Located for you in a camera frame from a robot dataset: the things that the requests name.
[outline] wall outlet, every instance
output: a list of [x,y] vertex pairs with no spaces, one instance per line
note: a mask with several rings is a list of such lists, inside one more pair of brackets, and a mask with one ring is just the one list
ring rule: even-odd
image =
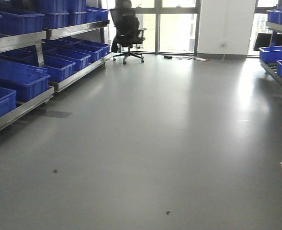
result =
[[224,49],[227,45],[227,41],[226,40],[221,40],[221,48]]

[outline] chair base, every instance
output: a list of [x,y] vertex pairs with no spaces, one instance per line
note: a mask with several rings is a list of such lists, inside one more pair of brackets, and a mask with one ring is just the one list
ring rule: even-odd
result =
[[133,56],[133,57],[136,57],[136,58],[139,58],[141,59],[141,62],[144,63],[144,57],[142,54],[140,53],[135,53],[135,52],[131,52],[131,48],[128,47],[128,51],[125,52],[125,53],[121,53],[121,54],[118,54],[118,55],[114,55],[113,56],[113,61],[116,61],[115,57],[120,57],[120,56],[124,56],[124,61],[123,61],[123,64],[125,65],[127,62],[126,62],[126,59],[130,56]]

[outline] baseboard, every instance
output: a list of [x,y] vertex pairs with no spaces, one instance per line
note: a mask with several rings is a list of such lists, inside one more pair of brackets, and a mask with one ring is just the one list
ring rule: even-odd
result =
[[[209,58],[209,59],[216,59],[221,60],[223,58],[224,54],[202,54],[198,53],[197,57],[199,58]],[[241,54],[226,54],[225,60],[245,60],[247,58],[247,55],[241,55]]]

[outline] glass window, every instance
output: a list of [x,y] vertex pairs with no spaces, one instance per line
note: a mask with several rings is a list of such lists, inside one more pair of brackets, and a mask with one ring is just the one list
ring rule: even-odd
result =
[[162,14],[160,52],[193,53],[196,21],[196,14]]
[[155,0],[132,0],[132,7],[153,8],[155,7]]
[[248,55],[259,55],[259,51],[254,51],[254,45],[258,36],[258,33],[272,33],[271,30],[265,25],[267,21],[267,14],[256,13],[254,14],[254,21],[251,29],[251,37],[249,42]]
[[139,45],[139,51],[154,52],[156,44],[156,15],[155,14],[137,14],[138,20],[140,21],[139,28],[146,28],[144,31],[145,41]]
[[163,7],[196,7],[196,0],[162,0]]
[[278,4],[278,0],[259,0],[258,7],[274,7]]

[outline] power strip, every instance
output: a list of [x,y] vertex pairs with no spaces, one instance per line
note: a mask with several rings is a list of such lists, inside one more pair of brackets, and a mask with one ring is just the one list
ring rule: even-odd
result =
[[165,58],[165,59],[172,59],[173,57],[170,56],[170,55],[163,55],[163,58]]

